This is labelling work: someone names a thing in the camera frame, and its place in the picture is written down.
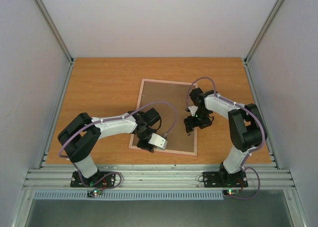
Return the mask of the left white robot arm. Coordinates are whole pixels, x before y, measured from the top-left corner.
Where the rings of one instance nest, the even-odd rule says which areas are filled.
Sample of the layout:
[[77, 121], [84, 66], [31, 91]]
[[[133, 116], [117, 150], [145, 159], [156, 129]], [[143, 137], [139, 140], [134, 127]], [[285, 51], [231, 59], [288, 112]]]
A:
[[139, 139], [137, 147], [142, 150], [153, 152], [155, 148], [165, 149], [166, 138], [152, 128], [156, 122], [161, 123], [161, 117], [154, 108], [108, 118], [80, 113], [58, 134], [62, 146], [59, 156], [72, 162], [84, 186], [97, 187], [102, 174], [90, 154], [97, 141], [118, 134], [133, 134]]

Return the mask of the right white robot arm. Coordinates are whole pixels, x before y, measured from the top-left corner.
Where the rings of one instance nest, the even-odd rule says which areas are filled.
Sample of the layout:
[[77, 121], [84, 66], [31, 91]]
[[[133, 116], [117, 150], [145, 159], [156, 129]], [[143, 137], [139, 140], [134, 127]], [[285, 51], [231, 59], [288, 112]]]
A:
[[252, 152], [260, 149], [267, 139], [258, 107], [231, 101], [213, 90], [203, 92], [195, 88], [188, 93], [186, 111], [190, 116], [184, 119], [187, 133], [195, 128], [210, 127], [214, 121], [213, 113], [226, 118], [229, 123], [232, 147], [227, 158], [220, 164], [217, 172], [205, 172], [203, 181], [206, 187], [235, 187], [247, 186], [244, 180], [243, 166]]

